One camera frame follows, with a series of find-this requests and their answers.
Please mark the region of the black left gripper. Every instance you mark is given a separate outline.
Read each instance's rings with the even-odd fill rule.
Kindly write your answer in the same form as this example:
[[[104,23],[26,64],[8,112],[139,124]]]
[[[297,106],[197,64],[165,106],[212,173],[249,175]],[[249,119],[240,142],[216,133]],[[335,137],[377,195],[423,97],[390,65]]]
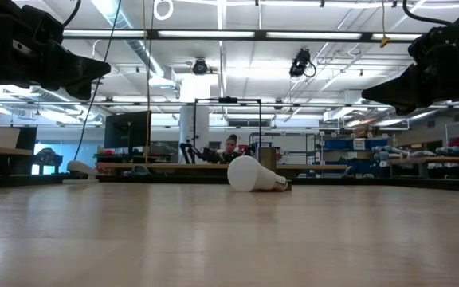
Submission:
[[[74,87],[74,97],[89,100],[92,81],[110,71],[107,62],[78,56],[53,40],[0,38],[0,85]]]

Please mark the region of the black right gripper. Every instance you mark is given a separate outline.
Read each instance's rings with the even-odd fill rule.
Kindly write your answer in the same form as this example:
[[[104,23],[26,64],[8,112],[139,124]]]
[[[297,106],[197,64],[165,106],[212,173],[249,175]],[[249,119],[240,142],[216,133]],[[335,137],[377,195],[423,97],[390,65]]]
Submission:
[[[459,62],[431,65],[419,75],[412,64],[398,77],[364,89],[361,96],[393,106],[398,116],[407,116],[428,102],[459,101]]]

